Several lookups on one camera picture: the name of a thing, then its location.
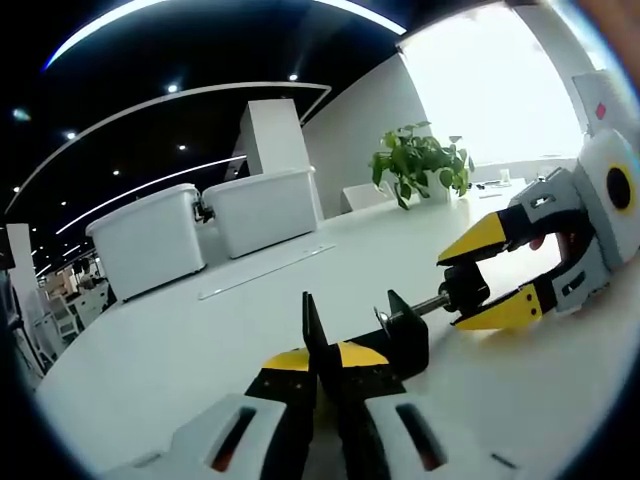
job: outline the window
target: window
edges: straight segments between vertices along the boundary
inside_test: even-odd
[[[562,80],[505,5],[443,20],[402,50],[433,135],[462,135],[477,165],[577,157],[583,134]]]

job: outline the white table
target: white table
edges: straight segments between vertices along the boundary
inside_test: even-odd
[[[270,356],[303,345],[301,297],[310,291],[329,342],[378,328],[372,307],[386,291],[409,303],[442,281],[437,255],[508,198],[450,205],[393,204],[325,222],[311,235],[224,266],[230,274],[292,251],[335,248],[206,300],[212,269],[112,307],[56,363],[37,399],[71,450],[103,472],[152,449],[228,392],[244,392]],[[552,238],[481,264],[493,296],[548,270]],[[513,262],[518,257],[516,270]],[[640,262],[623,269],[595,304],[550,315],[520,332],[459,332],[444,310],[426,317],[431,364],[407,382],[468,427],[480,445],[549,478],[570,462],[605,419],[636,355]]]

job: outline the black ceiling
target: black ceiling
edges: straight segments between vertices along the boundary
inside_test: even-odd
[[[0,126],[6,140],[0,212],[13,197],[13,187],[66,142],[65,131],[80,132],[164,95],[170,83],[186,90],[231,82],[287,81],[295,71],[299,82],[329,85],[335,96],[393,55],[398,40],[369,20],[311,0],[171,0],[98,30],[42,70],[72,33],[127,2],[73,0],[37,6],[20,2],[12,18],[5,18],[6,96]],[[411,29],[469,2],[355,3]],[[126,116],[56,157],[21,192],[6,220],[37,228],[32,245],[45,247],[34,257],[37,267],[59,265],[65,244],[83,241],[90,221],[130,199],[55,235],[78,215],[150,180],[231,156],[248,100],[293,98],[302,114],[317,95],[292,88],[214,92]],[[12,116],[17,107],[26,109],[31,120],[17,122]],[[188,149],[181,152],[178,144]],[[113,176],[114,169],[122,174]],[[203,170],[178,181],[213,185],[223,181],[224,170]],[[62,201],[68,204],[63,207]]]

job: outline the white pillar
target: white pillar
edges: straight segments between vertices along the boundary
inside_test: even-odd
[[[589,121],[578,90],[573,83],[573,77],[595,72],[589,55],[567,24],[551,7],[525,5],[514,7],[514,11],[533,32],[558,71],[573,104],[580,128],[586,133],[589,130]]]
[[[251,101],[240,121],[240,139],[251,175],[310,168],[300,119],[291,99]],[[311,187],[316,215],[324,218],[315,179]]]
[[[22,310],[22,320],[24,328],[31,340],[31,344],[36,345],[36,336],[33,331],[33,322],[44,315],[42,304],[38,296],[38,281],[33,269],[33,258],[31,257],[31,240],[29,237],[29,225],[25,223],[7,225],[9,244],[15,261],[15,268],[9,270],[11,284],[16,290],[20,309]],[[35,368],[38,364],[32,359],[31,351],[21,348],[23,353],[30,359]]]

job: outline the plastic bin lid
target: plastic bin lid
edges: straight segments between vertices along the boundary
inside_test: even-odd
[[[124,207],[120,207],[119,209],[106,214],[104,217],[99,218],[94,222],[91,222],[89,226],[86,228],[85,233],[86,235],[91,236],[95,230],[98,230],[104,227],[108,223],[111,223],[114,220],[117,220],[124,215],[129,215],[140,208],[146,207],[147,205],[150,205],[154,202],[170,197],[172,195],[177,195],[182,192],[193,192],[196,195],[198,194],[198,190],[196,190],[196,186],[192,183],[181,183],[180,185],[175,185],[171,188],[167,188],[165,190],[152,193],[151,195],[148,195],[139,200],[136,200],[135,202],[131,202],[125,205]]]
[[[213,187],[207,188],[202,192],[202,196],[209,196],[211,194],[216,194],[218,192],[223,192],[225,190],[230,190],[232,188],[240,188],[246,187],[248,185],[254,185],[256,183],[269,182],[271,180],[276,180],[282,177],[289,177],[292,175],[300,175],[302,173],[312,173],[313,170],[311,168],[292,168],[289,170],[282,170],[281,172],[275,173],[261,173],[259,175],[253,175],[247,178],[241,178],[240,180],[232,180],[230,182],[221,183],[220,185],[214,185]]]

